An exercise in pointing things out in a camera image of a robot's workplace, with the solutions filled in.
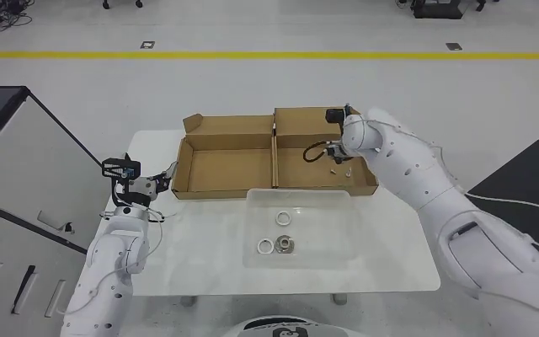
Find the transparent container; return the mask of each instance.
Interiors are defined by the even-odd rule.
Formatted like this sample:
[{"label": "transparent container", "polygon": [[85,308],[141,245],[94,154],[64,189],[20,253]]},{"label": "transparent container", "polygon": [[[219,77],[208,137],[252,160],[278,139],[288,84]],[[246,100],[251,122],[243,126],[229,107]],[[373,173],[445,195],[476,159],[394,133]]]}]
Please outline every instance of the transparent container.
[{"label": "transparent container", "polygon": [[[281,226],[276,217],[290,214]],[[247,268],[343,269],[357,256],[358,226],[348,192],[337,190],[262,190],[247,193],[243,265]],[[286,214],[280,221],[286,222]],[[289,254],[258,251],[260,240],[275,244],[281,235],[294,241]]]}]

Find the cardboard box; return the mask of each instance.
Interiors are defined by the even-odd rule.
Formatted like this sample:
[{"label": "cardboard box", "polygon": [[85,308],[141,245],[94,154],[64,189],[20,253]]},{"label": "cardboard box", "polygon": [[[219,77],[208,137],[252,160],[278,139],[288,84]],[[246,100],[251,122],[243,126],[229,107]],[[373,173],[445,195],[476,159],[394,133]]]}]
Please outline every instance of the cardboard box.
[{"label": "cardboard box", "polygon": [[173,193],[179,199],[244,198],[252,188],[272,188],[273,122],[273,115],[184,119]]},{"label": "cardboard box", "polygon": [[[346,190],[350,195],[372,195],[378,183],[363,158],[337,165],[328,156],[314,163],[303,160],[303,151],[315,142],[340,139],[337,124],[325,120],[326,110],[317,108],[275,109],[274,187],[280,189]],[[314,148],[314,157],[323,147]],[[351,177],[346,171],[352,168]]]},{"label": "cardboard box", "polygon": [[[278,108],[274,115],[197,114],[184,119],[173,193],[178,199],[244,198],[252,188],[279,188],[372,195],[378,183],[363,158],[341,165],[328,156],[314,163],[303,160],[303,151],[313,143],[340,139],[339,126],[325,120],[326,109]],[[323,147],[309,153],[316,156],[317,150]]]}]

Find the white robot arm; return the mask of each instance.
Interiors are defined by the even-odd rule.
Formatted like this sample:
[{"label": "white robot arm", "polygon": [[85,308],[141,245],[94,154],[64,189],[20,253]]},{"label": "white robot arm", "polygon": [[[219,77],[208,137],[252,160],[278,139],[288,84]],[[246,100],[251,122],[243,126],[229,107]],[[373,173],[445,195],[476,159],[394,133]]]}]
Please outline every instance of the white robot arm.
[{"label": "white robot arm", "polygon": [[[168,189],[176,163],[152,177],[139,177],[140,166],[127,155],[125,159],[103,162],[103,174],[112,179],[117,207],[114,212],[103,214],[109,223],[88,248],[85,269],[64,312],[62,337],[117,336],[133,296],[131,275],[142,272],[146,258],[161,243],[160,239],[149,252],[149,215],[155,211],[148,206]],[[123,186],[120,196],[116,185]],[[162,215],[154,216],[157,222],[163,221]]]},{"label": "white robot arm", "polygon": [[452,182],[432,144],[386,111],[329,110],[342,127],[326,148],[335,161],[362,156],[369,169],[418,212],[438,266],[483,305],[498,336],[539,334],[539,252],[534,241],[479,210]]}]

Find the floor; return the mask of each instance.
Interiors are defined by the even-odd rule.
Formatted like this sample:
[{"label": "floor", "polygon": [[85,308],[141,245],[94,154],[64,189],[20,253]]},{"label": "floor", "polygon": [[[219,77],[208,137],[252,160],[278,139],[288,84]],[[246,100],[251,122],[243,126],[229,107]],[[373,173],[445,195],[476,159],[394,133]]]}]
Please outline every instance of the floor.
[{"label": "floor", "polygon": [[[539,50],[539,3],[502,0],[463,20],[416,20],[393,0],[36,0],[34,22],[0,33],[0,51]],[[469,189],[537,139],[536,60],[0,59],[0,85],[28,86],[98,158],[139,130],[185,116],[270,114],[277,106],[377,105],[445,148]],[[373,336],[490,336],[478,304],[442,273],[437,292],[328,296],[138,297],[122,335],[219,336],[288,313]]]}]

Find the table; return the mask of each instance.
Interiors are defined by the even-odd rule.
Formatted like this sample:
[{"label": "table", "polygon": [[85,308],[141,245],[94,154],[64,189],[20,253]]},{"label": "table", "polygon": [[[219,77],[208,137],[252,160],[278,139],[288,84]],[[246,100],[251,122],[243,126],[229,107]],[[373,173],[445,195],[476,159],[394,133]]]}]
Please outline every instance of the table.
[{"label": "table", "polygon": [[[128,153],[142,176],[176,160],[184,131],[138,131]],[[151,208],[171,215],[163,241],[146,268],[132,276],[136,296],[199,296],[352,292],[417,292],[440,287],[432,255],[415,211],[381,186],[353,197],[360,213],[359,255],[342,270],[278,270],[243,267],[245,200],[179,201],[163,192]],[[112,200],[107,211],[115,209]],[[106,227],[103,220],[98,233]],[[159,228],[150,224],[151,248]]]}]

